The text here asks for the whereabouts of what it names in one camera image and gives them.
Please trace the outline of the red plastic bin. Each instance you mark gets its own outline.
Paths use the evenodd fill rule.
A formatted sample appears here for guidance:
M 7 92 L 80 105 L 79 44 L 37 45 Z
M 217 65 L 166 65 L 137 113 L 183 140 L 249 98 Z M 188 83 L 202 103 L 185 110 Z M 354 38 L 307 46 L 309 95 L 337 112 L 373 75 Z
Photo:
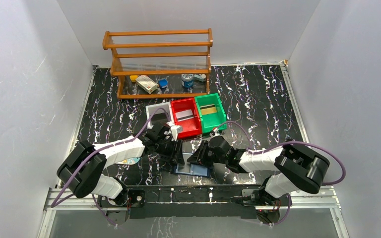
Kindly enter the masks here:
M 174 100 L 171 103 L 175 125 L 182 127 L 179 139 L 202 134 L 201 119 L 194 98 Z

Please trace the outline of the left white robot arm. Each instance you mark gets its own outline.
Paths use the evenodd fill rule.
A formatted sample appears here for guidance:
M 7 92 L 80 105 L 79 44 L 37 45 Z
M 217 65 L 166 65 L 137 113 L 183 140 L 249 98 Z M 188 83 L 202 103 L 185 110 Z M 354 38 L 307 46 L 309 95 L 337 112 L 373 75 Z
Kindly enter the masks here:
M 118 178 L 103 175 L 103 170 L 153 153 L 173 164 L 184 164 L 183 141 L 179 139 L 182 130 L 173 122 L 158 122 L 115 142 L 79 142 L 57 169 L 57 176 L 76 198 L 98 195 L 124 206 L 131 200 L 128 187 Z

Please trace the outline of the navy blue card holder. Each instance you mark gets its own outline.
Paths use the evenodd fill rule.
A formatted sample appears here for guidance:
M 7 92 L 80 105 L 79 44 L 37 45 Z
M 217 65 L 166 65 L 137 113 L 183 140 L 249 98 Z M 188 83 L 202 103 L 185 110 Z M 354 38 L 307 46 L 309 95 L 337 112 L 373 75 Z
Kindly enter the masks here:
M 187 175 L 187 176 L 199 176 L 199 177 L 210 177 L 210 174 L 213 170 L 213 168 L 207 168 L 202 165 L 196 165 L 196 164 L 190 164 L 187 162 L 187 159 L 192 155 L 192 153 L 183 152 L 183 159 L 185 164 L 180 165 L 172 160 L 170 163 L 172 164 L 172 170 L 171 173 L 177 174 L 177 175 Z

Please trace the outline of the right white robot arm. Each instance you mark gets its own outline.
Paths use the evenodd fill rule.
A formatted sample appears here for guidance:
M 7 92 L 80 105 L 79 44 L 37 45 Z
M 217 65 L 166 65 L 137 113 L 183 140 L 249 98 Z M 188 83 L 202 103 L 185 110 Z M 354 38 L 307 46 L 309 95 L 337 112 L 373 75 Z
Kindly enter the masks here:
M 244 206 L 273 205 L 283 195 L 302 190 L 317 194 L 329 168 L 329 160 L 300 141 L 288 141 L 265 150 L 237 149 L 222 136 L 202 141 L 187 159 L 191 164 L 212 167 L 224 164 L 234 173 L 277 171 L 259 190 L 243 192 Z

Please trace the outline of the wooden shelf rack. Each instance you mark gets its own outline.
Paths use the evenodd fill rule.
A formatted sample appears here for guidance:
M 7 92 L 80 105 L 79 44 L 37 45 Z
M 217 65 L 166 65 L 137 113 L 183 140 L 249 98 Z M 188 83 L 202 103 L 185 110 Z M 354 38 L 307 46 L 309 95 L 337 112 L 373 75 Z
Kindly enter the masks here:
M 102 47 L 112 53 L 110 74 L 119 80 L 117 98 L 187 98 L 210 93 L 211 28 L 151 31 L 106 31 Z M 205 90 L 178 93 L 129 93 L 132 75 L 206 75 Z

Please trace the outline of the white plastic bin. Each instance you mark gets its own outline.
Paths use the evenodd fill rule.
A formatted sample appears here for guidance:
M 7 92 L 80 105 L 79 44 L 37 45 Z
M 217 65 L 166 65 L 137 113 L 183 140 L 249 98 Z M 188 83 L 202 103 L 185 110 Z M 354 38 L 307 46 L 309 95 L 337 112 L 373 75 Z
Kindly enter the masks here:
M 159 104 L 153 104 L 153 105 L 148 105 L 146 106 L 146 115 L 147 118 L 150 118 L 151 115 L 155 114 L 160 114 L 160 113 L 165 113 L 166 115 L 169 115 L 170 120 L 169 121 L 174 121 L 173 119 L 173 112 L 171 108 L 171 103 L 170 102 L 164 102 L 164 103 L 159 103 Z M 167 123 L 168 121 L 166 120 L 155 120 L 153 117 L 151 118 L 151 121 L 147 124 L 147 128 L 152 128 L 155 123 Z

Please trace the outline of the green plastic bin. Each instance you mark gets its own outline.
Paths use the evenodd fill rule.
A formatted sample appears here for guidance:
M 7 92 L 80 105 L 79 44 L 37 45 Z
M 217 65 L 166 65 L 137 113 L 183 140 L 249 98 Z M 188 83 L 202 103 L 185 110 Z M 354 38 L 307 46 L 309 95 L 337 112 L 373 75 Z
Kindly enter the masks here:
M 226 124 L 220 126 L 227 121 L 227 116 L 218 93 L 197 96 L 194 99 L 200 116 L 203 134 L 211 132 L 214 128 L 219 130 L 227 128 Z

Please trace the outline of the blue toothbrush blister pack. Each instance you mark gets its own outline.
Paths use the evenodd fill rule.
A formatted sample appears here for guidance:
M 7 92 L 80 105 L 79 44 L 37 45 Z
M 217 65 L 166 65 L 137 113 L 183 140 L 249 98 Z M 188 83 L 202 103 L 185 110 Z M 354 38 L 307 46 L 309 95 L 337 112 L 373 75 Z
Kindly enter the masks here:
M 117 162 L 119 165 L 134 165 L 140 161 L 140 158 L 129 158 L 122 161 Z

